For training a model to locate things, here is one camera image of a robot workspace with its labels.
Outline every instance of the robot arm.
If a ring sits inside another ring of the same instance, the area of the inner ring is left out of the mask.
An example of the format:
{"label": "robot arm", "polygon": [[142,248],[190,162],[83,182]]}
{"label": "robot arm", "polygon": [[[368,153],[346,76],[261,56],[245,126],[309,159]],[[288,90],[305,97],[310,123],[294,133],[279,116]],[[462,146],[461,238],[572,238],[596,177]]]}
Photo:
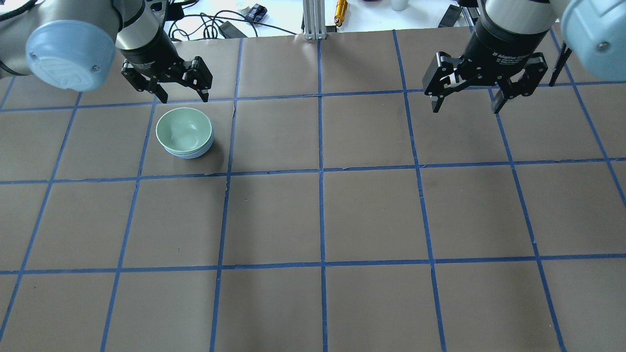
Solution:
{"label": "robot arm", "polygon": [[[533,94],[548,66],[535,50],[557,17],[582,65],[597,77],[626,80],[626,0],[479,0],[482,16],[459,58],[436,53],[424,78],[424,94],[438,112],[450,94],[469,86],[500,90],[498,113],[516,96]],[[511,78],[519,72],[518,81]]]}
{"label": "robot arm", "polygon": [[179,57],[151,9],[167,0],[39,0],[23,13],[0,13],[0,78],[34,73],[50,85],[90,91],[111,69],[115,49],[121,73],[137,90],[166,103],[161,82],[176,82],[208,100],[213,76],[201,57]]}

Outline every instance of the white table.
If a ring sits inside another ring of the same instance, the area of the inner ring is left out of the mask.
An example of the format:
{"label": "white table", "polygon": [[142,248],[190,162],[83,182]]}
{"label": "white table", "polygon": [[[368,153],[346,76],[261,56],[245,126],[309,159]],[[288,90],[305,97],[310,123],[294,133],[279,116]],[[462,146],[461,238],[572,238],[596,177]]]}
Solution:
{"label": "white table", "polygon": [[[250,0],[250,6],[259,3],[267,7],[267,15],[263,23],[278,26],[295,33],[301,33],[302,25],[302,0]],[[393,11],[390,0],[368,2],[363,0],[348,0],[348,10],[344,24],[338,32],[362,32],[362,31],[385,31],[390,29],[409,28],[436,28],[450,4],[454,0],[409,0],[409,7],[404,11]],[[334,24],[335,0],[326,0],[326,24]],[[204,12],[214,15],[219,10],[234,10],[234,0],[200,0],[186,14],[198,14]],[[236,18],[234,14],[221,14],[220,16]],[[241,32],[248,37],[254,36],[254,31],[249,24],[231,21]],[[200,18],[185,18],[177,23],[178,27],[191,32],[202,24]],[[464,17],[459,17],[456,26],[467,26]],[[284,32],[279,30],[257,26],[259,36],[282,36]],[[191,36],[191,39],[202,37],[201,30]]]}

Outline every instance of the bowl rim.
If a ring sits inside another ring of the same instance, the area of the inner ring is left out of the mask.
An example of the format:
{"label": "bowl rim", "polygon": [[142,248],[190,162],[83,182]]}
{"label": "bowl rim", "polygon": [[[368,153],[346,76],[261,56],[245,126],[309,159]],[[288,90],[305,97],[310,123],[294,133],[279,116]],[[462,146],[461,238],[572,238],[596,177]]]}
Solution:
{"label": "bowl rim", "polygon": [[[167,145],[165,145],[165,143],[163,143],[163,141],[161,141],[161,137],[159,137],[158,135],[158,126],[159,123],[161,123],[161,121],[163,120],[163,118],[168,115],[169,113],[176,111],[176,110],[195,110],[197,112],[199,112],[200,114],[202,114],[202,116],[204,116],[207,121],[208,121],[208,127],[209,127],[209,133],[208,133],[208,137],[204,140],[204,142],[202,142],[200,144],[200,146],[198,148],[194,148],[194,149],[190,149],[190,150],[177,150],[177,149],[173,149],[168,147]],[[207,114],[205,114],[204,112],[198,110],[198,109],[194,109],[194,108],[189,108],[186,106],[181,106],[180,108],[174,108],[166,113],[164,113],[156,122],[156,126],[155,126],[155,135],[156,135],[156,139],[158,140],[158,142],[161,144],[161,146],[163,146],[163,148],[172,151],[173,153],[179,154],[179,155],[187,155],[187,154],[191,154],[191,153],[195,153],[198,150],[202,149],[202,147],[204,147],[208,141],[211,139],[211,136],[213,135],[213,123],[211,122],[211,119],[209,119],[209,117],[207,116]]]}

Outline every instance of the light blue joint cap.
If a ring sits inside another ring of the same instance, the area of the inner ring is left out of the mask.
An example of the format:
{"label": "light blue joint cap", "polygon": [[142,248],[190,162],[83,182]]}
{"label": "light blue joint cap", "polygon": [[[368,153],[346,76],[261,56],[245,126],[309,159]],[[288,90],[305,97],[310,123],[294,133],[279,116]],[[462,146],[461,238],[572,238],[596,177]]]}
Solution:
{"label": "light blue joint cap", "polygon": [[561,21],[565,42],[589,73],[626,80],[626,0],[572,0]]}
{"label": "light blue joint cap", "polygon": [[99,88],[111,70],[115,43],[93,24],[60,20],[46,23],[26,41],[26,61],[44,82],[62,89]]}

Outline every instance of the yellow object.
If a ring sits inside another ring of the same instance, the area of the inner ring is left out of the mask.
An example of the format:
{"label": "yellow object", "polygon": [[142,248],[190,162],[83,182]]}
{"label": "yellow object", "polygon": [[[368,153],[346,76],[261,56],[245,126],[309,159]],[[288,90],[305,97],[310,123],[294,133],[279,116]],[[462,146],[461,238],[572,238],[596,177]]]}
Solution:
{"label": "yellow object", "polygon": [[346,19],[346,10],[348,9],[348,0],[337,0],[337,9],[335,10],[335,24],[341,27]]}

